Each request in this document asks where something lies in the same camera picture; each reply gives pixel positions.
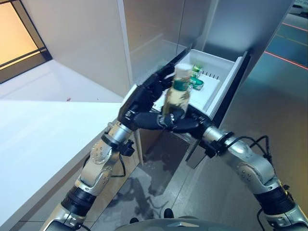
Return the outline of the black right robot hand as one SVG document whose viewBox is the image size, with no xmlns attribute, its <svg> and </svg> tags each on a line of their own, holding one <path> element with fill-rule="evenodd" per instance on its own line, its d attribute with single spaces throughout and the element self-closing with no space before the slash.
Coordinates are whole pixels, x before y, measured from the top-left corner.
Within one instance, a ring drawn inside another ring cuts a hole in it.
<svg viewBox="0 0 308 231">
<path fill-rule="evenodd" d="M 202 138 L 205 131 L 214 125 L 206 114 L 191 105 L 188 105 L 186 112 L 181 108 L 174 109 L 166 115 L 164 121 L 166 130 L 174 133 L 189 133 L 196 139 Z"/>
</svg>

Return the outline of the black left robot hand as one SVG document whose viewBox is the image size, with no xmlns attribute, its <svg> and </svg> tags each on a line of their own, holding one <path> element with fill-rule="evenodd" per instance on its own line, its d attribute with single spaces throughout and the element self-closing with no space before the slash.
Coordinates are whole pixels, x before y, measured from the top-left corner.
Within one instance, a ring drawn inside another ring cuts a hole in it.
<svg viewBox="0 0 308 231">
<path fill-rule="evenodd" d="M 162 130 L 164 125 L 159 123 L 161 115 L 151 113 L 154 103 L 161 97 L 166 89 L 172 85 L 175 65 L 167 64 L 148 77 L 142 84 L 129 93 L 128 98 L 123 101 L 117 121 L 136 131 L 139 128 L 149 130 Z"/>
</svg>

